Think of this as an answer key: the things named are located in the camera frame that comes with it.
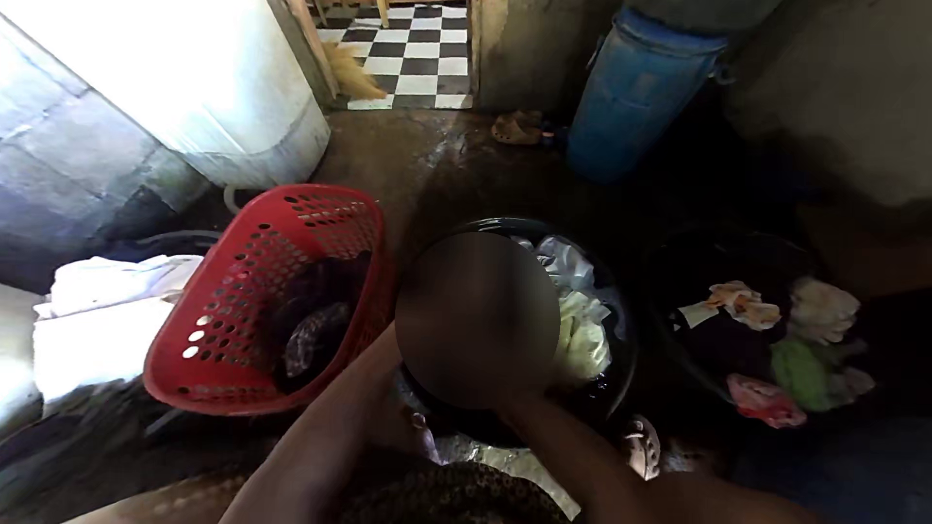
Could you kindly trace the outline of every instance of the broom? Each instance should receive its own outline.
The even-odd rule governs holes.
[[[363,71],[363,67],[352,56],[352,49],[338,48],[336,42],[323,42],[323,52],[327,55],[330,69],[336,77],[340,92],[357,100],[385,98],[388,94],[381,90],[376,80]]]

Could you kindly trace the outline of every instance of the doorway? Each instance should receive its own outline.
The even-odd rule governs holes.
[[[388,96],[351,100],[340,95],[336,108],[468,109],[471,90],[471,35],[466,0],[385,2],[385,27],[374,0],[310,3],[321,41],[351,49],[355,60]]]

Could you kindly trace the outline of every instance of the pink cloth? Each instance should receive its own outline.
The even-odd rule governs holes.
[[[727,381],[728,391],[738,405],[738,413],[745,417],[761,419],[777,429],[806,422],[806,414],[787,392],[773,384],[737,373],[729,375]]]

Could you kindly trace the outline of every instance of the human arm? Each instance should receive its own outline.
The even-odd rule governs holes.
[[[367,422],[391,390],[400,363],[392,324],[295,421],[220,524],[321,521],[349,480]]]
[[[594,430],[542,396],[518,395],[500,416],[581,507],[587,522],[632,524],[815,524],[802,507],[692,473],[638,477]]]

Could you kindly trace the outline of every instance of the green cloth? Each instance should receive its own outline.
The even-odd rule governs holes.
[[[776,383],[806,411],[828,411],[836,407],[829,396],[829,370],[816,358],[809,345],[799,340],[781,340],[770,347]]]

